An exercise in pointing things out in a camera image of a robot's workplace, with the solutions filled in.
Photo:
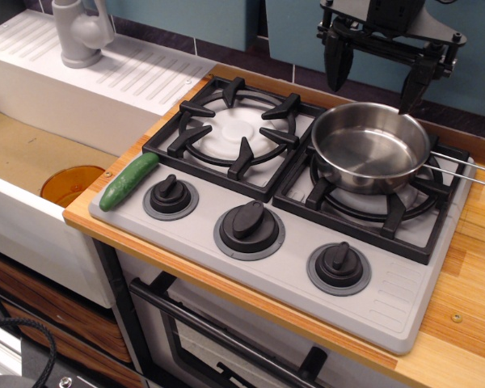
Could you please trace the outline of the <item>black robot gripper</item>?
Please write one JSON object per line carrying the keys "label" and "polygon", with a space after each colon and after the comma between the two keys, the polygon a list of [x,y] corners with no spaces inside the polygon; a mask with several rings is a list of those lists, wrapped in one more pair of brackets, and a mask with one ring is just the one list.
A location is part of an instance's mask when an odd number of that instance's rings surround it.
{"label": "black robot gripper", "polygon": [[347,81],[355,50],[411,67],[399,115],[411,114],[433,79],[449,77],[467,39],[429,14],[424,1],[321,1],[317,36],[324,45],[327,84]]}

